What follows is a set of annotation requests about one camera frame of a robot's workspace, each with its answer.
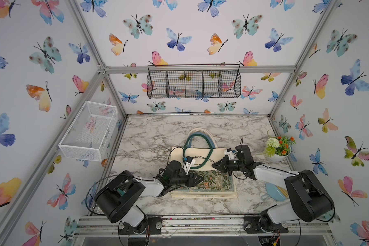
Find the blue handled canvas tote bag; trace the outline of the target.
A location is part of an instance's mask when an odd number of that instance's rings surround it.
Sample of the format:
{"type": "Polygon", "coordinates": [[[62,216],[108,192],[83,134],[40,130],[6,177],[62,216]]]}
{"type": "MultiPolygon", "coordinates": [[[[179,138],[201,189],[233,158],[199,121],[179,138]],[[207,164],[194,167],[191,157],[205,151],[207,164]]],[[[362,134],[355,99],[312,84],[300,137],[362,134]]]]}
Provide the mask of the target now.
{"type": "Polygon", "coordinates": [[[191,131],[189,134],[188,134],[188,138],[187,138],[187,141],[185,143],[185,147],[186,148],[190,148],[192,146],[192,140],[193,138],[195,137],[201,137],[203,138],[206,143],[208,144],[208,146],[212,149],[216,149],[218,148],[218,145],[214,139],[214,136],[207,130],[196,130],[196,131],[191,131]]]}

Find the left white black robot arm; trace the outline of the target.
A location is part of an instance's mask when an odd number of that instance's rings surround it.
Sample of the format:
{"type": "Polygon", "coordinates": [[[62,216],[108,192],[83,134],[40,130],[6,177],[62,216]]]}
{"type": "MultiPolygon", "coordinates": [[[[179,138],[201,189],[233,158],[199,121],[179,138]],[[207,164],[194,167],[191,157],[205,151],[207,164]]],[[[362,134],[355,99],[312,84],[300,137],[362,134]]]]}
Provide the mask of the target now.
{"type": "Polygon", "coordinates": [[[128,170],[108,176],[109,182],[99,191],[96,191],[99,183],[93,184],[84,205],[91,214],[94,213],[91,206],[98,206],[99,216],[118,224],[119,235],[159,235],[162,218],[149,217],[135,203],[140,197],[163,197],[181,187],[193,188],[204,182],[203,176],[190,171],[193,163],[190,157],[184,165],[171,161],[152,179],[137,177],[128,170]]]}

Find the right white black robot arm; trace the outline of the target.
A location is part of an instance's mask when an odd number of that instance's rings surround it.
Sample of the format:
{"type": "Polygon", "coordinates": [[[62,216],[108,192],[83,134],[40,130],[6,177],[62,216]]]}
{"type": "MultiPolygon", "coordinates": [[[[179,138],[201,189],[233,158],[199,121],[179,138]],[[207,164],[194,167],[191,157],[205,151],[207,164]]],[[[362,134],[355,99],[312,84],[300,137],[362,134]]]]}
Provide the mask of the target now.
{"type": "Polygon", "coordinates": [[[249,179],[264,181],[287,191],[288,202],[272,206],[245,220],[245,231],[248,234],[275,231],[286,233],[283,223],[295,220],[312,222],[335,211],[332,198],[312,171],[285,171],[255,162],[247,145],[239,145],[235,151],[227,150],[224,158],[212,167],[229,175],[242,172],[249,179]]]}

